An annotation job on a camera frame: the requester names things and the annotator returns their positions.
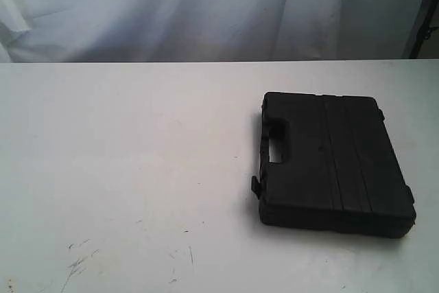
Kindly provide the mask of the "black plastic tool case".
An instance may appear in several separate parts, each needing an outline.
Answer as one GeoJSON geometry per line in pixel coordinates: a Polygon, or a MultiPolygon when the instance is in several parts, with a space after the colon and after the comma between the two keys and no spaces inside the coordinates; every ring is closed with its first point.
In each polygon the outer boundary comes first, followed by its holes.
{"type": "Polygon", "coordinates": [[[401,238],[416,221],[373,97],[268,92],[261,109],[262,223],[401,238]]]}

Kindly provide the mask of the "black metal stand pole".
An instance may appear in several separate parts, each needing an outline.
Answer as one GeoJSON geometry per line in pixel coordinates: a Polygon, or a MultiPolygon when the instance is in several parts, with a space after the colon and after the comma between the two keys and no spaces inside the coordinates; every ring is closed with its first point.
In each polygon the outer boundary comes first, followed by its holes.
{"type": "Polygon", "coordinates": [[[425,42],[438,31],[438,0],[422,0],[405,47],[405,57],[416,59],[425,42]]]}

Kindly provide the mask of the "white backdrop curtain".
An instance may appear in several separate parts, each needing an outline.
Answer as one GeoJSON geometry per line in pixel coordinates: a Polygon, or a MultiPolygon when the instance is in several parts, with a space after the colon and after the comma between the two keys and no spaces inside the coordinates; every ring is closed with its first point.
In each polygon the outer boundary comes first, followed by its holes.
{"type": "Polygon", "coordinates": [[[1,0],[1,61],[401,58],[421,1],[1,0]]]}

